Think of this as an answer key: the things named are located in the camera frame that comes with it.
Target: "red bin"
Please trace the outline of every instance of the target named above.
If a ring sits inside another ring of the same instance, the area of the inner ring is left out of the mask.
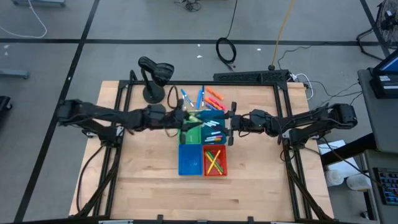
[[[217,155],[218,151],[221,151],[220,154],[218,155],[216,162],[220,165],[222,168],[223,172],[220,175],[218,170],[216,169],[215,165],[213,168],[211,168],[210,173],[207,174],[207,170],[209,169],[211,162],[209,158],[206,157],[206,152],[210,151],[213,157]],[[203,145],[203,174],[206,177],[225,177],[227,176],[227,168],[226,168],[226,150],[225,150],[225,145],[222,144],[214,144],[214,145]]]

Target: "concrete floor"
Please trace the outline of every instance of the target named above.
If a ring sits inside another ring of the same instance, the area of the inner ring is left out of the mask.
[[[67,1],[66,8],[35,7],[47,26],[47,39],[79,39],[94,0]],[[229,39],[276,40],[289,0],[239,1]],[[89,39],[129,40],[215,40],[228,33],[233,0],[203,0],[201,11],[189,13],[168,1],[101,0]],[[369,0],[374,16],[377,8]],[[25,35],[40,35],[42,28],[29,8],[0,2],[0,25]],[[359,0],[296,1],[282,40],[352,41],[370,28]],[[0,67],[26,69],[28,80],[0,78],[0,95],[8,95],[14,109],[0,129],[0,223],[12,222],[21,202],[35,160],[43,143],[58,96],[61,92],[77,44],[2,43],[15,38],[0,30]],[[371,34],[368,41],[377,41]],[[296,45],[281,45],[277,58]],[[273,45],[237,45],[236,72],[266,70],[272,60]],[[380,47],[366,47],[383,57]],[[127,79],[130,69],[139,71],[138,58],[175,66],[173,80],[212,80],[213,74],[228,72],[217,58],[213,44],[85,44],[67,98],[96,102],[103,80]],[[356,71],[379,62],[363,55],[357,46],[313,46],[288,53],[282,68],[305,73],[338,93],[357,82]],[[311,108],[328,99],[322,87],[313,84]],[[360,90],[359,85],[348,91]],[[334,98],[350,103],[354,96]],[[358,125],[352,130],[333,131],[329,140],[353,141],[371,128],[362,97],[354,102]],[[86,138],[79,130],[57,128],[30,201],[25,221],[67,217],[76,186]],[[330,189],[335,217],[345,222],[372,223],[362,219],[363,194],[346,186]]]

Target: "computer screen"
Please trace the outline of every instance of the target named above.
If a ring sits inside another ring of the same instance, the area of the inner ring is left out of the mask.
[[[398,57],[395,57],[387,62],[380,68],[380,70],[385,72],[398,72]]]

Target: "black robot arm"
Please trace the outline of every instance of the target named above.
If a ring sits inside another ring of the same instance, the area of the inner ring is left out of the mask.
[[[285,134],[291,146],[303,148],[310,137],[324,136],[331,129],[351,129],[357,125],[354,108],[347,104],[334,104],[319,107],[305,113],[279,118],[262,110],[253,110],[245,115],[236,115],[236,103],[232,103],[232,111],[226,113],[231,118],[228,144],[233,144],[233,131],[249,133],[266,133],[271,137]]]
[[[182,105],[183,100],[178,100],[177,107],[170,112],[166,112],[163,105],[148,105],[144,109],[123,112],[80,100],[65,100],[59,106],[57,117],[59,125],[77,125],[82,128],[85,135],[88,133],[97,135],[105,146],[117,146],[118,137],[123,133],[123,129],[128,131],[180,129],[181,142],[184,143],[184,133],[201,125],[202,122],[184,123],[185,120],[193,118],[182,110]],[[103,126],[94,119],[114,122],[119,126]]]

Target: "plastic storage bin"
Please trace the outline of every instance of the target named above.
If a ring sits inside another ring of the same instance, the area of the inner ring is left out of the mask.
[[[224,119],[215,119],[215,118],[213,118],[215,116],[220,116],[220,115],[223,115],[223,114],[224,114],[224,111],[220,111],[220,110],[205,110],[205,111],[200,112],[200,118],[199,119],[205,120],[205,121],[207,121],[207,120],[216,121],[216,122],[219,122],[220,126],[225,127],[225,120]],[[202,144],[209,144],[209,143],[225,144],[226,136],[222,132],[220,134],[217,134],[217,135],[222,135],[223,136],[221,141],[219,141],[219,142],[205,142],[205,139],[207,137],[210,137],[212,132],[216,132],[216,131],[219,131],[219,130],[204,125],[204,127],[201,128],[201,143]]]
[[[211,168],[210,173],[207,174],[207,170],[211,166],[211,162],[209,158],[206,157],[205,153],[206,151],[210,151],[213,157],[217,155],[218,151],[221,151],[220,154],[218,155],[216,162],[220,165],[222,168],[222,174],[220,174],[215,167],[216,165]],[[227,166],[226,166],[226,150],[225,150],[225,145],[204,145],[203,146],[203,175],[205,177],[225,177],[228,175],[227,172]]]
[[[180,141],[180,134],[181,132],[178,132],[178,143],[181,144]],[[196,126],[194,128],[191,128],[187,131],[185,135],[185,144],[201,144],[201,128],[200,126]]]
[[[181,144],[178,147],[178,174],[203,175],[203,154],[200,144]]]

